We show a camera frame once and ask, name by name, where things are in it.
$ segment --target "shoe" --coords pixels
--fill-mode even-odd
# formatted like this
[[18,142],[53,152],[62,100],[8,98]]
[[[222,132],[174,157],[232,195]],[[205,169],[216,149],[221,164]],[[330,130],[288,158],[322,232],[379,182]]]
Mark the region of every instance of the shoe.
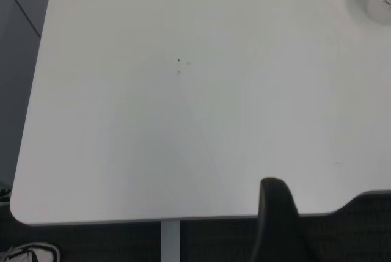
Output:
[[261,181],[257,235],[251,262],[319,262],[288,186],[276,178]]
[[60,251],[51,244],[33,242],[0,253],[0,262],[60,262]]

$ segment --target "table top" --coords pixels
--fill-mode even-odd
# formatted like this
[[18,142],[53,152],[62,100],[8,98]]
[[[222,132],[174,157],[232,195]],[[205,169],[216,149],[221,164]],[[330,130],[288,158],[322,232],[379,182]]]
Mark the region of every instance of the table top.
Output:
[[365,0],[49,0],[11,200],[27,224],[301,213],[391,188],[391,27]]

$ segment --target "floor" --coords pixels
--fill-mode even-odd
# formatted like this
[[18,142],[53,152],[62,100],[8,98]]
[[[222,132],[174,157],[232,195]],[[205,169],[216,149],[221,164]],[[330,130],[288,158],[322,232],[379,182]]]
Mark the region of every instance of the floor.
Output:
[[[356,198],[328,216],[303,217],[324,261],[391,261],[391,195]],[[254,243],[255,219],[182,221],[182,262],[245,262]],[[57,245],[65,262],[161,259],[161,223],[30,227],[0,207],[0,251],[32,241]]]

